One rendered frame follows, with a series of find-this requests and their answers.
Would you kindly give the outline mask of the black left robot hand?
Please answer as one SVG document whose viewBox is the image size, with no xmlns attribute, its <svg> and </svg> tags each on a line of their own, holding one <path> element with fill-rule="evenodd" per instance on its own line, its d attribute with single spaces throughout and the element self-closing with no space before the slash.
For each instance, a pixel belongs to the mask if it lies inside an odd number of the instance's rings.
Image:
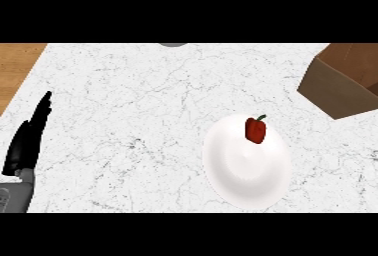
<svg viewBox="0 0 378 256">
<path fill-rule="evenodd" d="M 51 112 L 50 97 L 51 92 L 47 91 L 37 104 L 31 119 L 22 122 L 15 133 L 1 171 L 4 176 L 15 176 L 17 170 L 32 169 L 37 165 L 41 135 Z"/>
</svg>

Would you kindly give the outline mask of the brown cardboard box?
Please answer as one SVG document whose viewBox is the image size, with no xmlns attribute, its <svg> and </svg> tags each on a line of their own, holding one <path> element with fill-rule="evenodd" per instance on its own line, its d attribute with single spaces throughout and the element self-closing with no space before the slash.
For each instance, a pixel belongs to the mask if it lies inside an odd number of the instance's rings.
<svg viewBox="0 0 378 256">
<path fill-rule="evenodd" d="M 333 119 L 376 110 L 378 43 L 331 43 L 297 91 Z"/>
</svg>

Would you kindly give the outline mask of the red bell pepper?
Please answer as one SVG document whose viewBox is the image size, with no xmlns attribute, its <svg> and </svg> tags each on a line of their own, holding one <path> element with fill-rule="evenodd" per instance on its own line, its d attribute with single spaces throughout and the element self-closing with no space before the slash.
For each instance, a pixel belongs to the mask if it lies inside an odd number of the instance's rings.
<svg viewBox="0 0 378 256">
<path fill-rule="evenodd" d="M 255 144 L 261 144 L 266 137 L 264 118 L 266 115 L 261 115 L 257 119 L 248 118 L 245 121 L 245 138 Z"/>
</svg>

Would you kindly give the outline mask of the white plate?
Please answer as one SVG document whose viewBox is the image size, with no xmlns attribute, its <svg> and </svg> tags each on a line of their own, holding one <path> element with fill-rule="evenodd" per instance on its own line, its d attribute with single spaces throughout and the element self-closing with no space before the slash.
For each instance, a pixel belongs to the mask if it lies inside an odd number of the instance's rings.
<svg viewBox="0 0 378 256">
<path fill-rule="evenodd" d="M 245 138 L 246 114 L 223 117 L 208 130 L 202 164 L 220 197 L 248 210 L 270 207 L 283 197 L 291 181 L 286 143 L 270 125 L 263 142 Z"/>
</svg>

